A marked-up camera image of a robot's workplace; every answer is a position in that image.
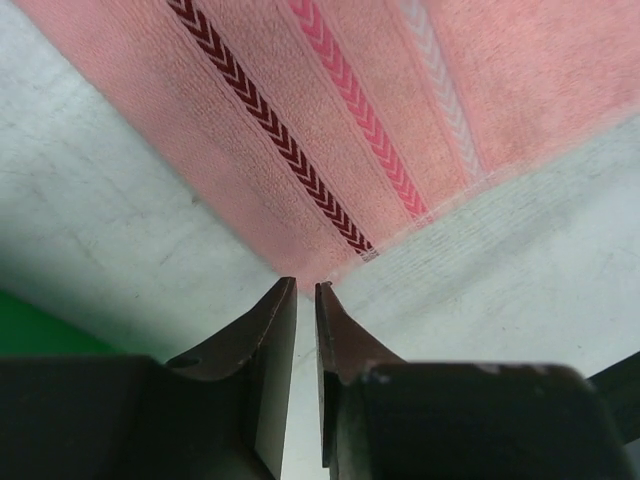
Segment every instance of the woven stripe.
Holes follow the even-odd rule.
[[[227,84],[244,103],[247,112],[267,133],[280,155],[322,213],[331,221],[346,242],[365,260],[376,256],[371,243],[351,221],[342,206],[320,179],[285,125],[269,107],[238,64],[231,50],[222,42],[204,13],[192,0],[167,0],[169,6],[189,31],[200,49],[222,74]]]
[[[442,58],[438,39],[429,21],[429,15],[419,0],[400,0],[400,9],[413,32],[413,39],[422,61],[429,72],[435,90],[438,108],[444,116],[454,138],[458,156],[467,174],[467,182],[475,184],[486,174],[476,151],[471,130],[458,100],[456,89]]]
[[[322,65],[347,104],[356,123],[362,129],[371,150],[378,158],[393,189],[412,218],[417,219],[428,213],[428,208],[420,198],[398,157],[387,132],[373,107],[367,100],[353,69],[342,55],[340,46],[322,18],[318,6],[312,0],[290,0],[291,11],[298,18],[300,28],[305,33]]]

